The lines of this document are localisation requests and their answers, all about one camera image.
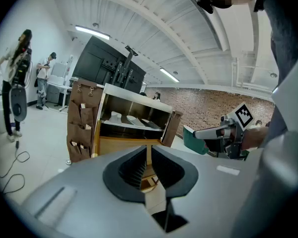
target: white floor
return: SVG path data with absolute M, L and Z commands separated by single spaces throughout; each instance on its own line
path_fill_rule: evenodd
M 0 179 L 0 190 L 11 175 L 21 173 L 25 177 L 25 186 L 20 191 L 7 196 L 21 204 L 24 199 L 38 186 L 68 168 L 65 164 L 69 157 L 66 146 L 67 114 L 48 108 L 40 111 L 31 106 L 23 123 L 23 134 L 18 153 L 28 151 L 30 159 L 25 163 L 14 163 L 10 173 Z M 194 153 L 183 145 L 183 140 L 175 137 L 172 148 Z M 8 142 L 6 133 L 0 134 L 0 174 L 7 172 L 14 160 L 15 143 Z M 13 177 L 5 192 L 18 189 L 23 184 L 21 177 Z M 151 192 L 146 193 L 146 208 L 153 214 L 165 209 L 165 190 L 161 183 Z

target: fluorescent light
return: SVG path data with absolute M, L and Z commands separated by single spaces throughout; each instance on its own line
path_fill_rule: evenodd
M 167 72 L 165 69 L 160 69 L 161 72 L 163 72 L 164 74 L 166 74 L 168 77 L 172 78 L 175 82 L 179 82 L 179 80 L 177 80 L 174 76 L 172 76 L 169 72 Z
M 96 30 L 93 30 L 93 29 L 90 29 L 90 28 L 87 28 L 87 27 L 75 26 L 75 28 L 78 31 L 82 31 L 82 32 L 85 32 L 85 33 L 88 33 L 88 34 L 96 35 L 96 36 L 104 38 L 106 40 L 109 40 L 109 38 L 110 38 L 110 35 L 108 35 L 108 34 L 104 34 L 102 32 L 99 32 L 99 31 L 96 31 Z

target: white table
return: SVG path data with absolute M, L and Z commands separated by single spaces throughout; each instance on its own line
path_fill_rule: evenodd
M 66 98 L 66 93 L 69 89 L 71 89 L 71 87 L 66 86 L 66 85 L 56 85 L 53 83 L 50 83 L 49 81 L 47 82 L 48 85 L 53 85 L 55 87 L 57 87 L 58 89 L 63 89 L 63 104 L 62 107 L 59 109 L 59 111 L 62 111 L 63 109 L 67 108 L 67 106 L 65 106 L 65 98 Z

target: brick wall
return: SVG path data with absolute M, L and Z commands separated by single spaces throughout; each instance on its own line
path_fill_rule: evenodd
M 255 121 L 262 120 L 263 126 L 270 121 L 274 110 L 274 104 L 269 101 L 221 91 L 148 87 L 145 90 L 150 98 L 155 92 L 161 93 L 161 102 L 183 112 L 177 131 L 180 135 L 183 134 L 183 125 L 194 130 L 219 126 L 221 116 L 230 113 L 242 102 L 246 102 Z

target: person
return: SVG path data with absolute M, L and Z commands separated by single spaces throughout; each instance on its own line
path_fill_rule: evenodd
M 263 125 L 263 122 L 261 120 L 257 120 L 255 124 L 251 125 L 249 128 L 253 129 L 253 128 L 259 128 Z
M 160 101 L 160 93 L 156 92 L 153 97 L 154 100 Z
M 213 3 L 217 1 L 231 5 L 249 0 L 212 0 Z M 298 60 L 298 0 L 256 0 L 254 11 L 259 10 L 266 11 L 271 23 L 271 50 L 278 66 L 280 85 Z M 242 149 L 264 147 L 270 140 L 287 130 L 280 111 L 275 107 L 269 127 L 245 131 Z
M 21 137 L 20 132 L 20 122 L 14 120 L 15 129 L 11 130 L 10 123 L 10 90 L 11 83 L 15 76 L 18 62 L 23 59 L 26 54 L 26 50 L 30 46 L 30 41 L 32 39 L 32 32 L 26 29 L 22 35 L 19 37 L 18 41 L 14 43 L 9 49 L 8 53 L 0 59 L 0 65 L 8 60 L 7 66 L 3 73 L 3 83 L 2 83 L 2 106 L 3 106 L 3 116 L 5 129 L 7 131 L 7 138 L 10 142 L 14 142 L 14 136 Z
M 36 65 L 38 74 L 38 103 L 36 105 L 37 109 L 43 110 L 45 105 L 45 97 L 47 90 L 47 81 L 48 81 L 48 70 L 51 68 L 50 62 L 56 59 L 56 53 L 52 52 L 48 58 L 42 58 Z

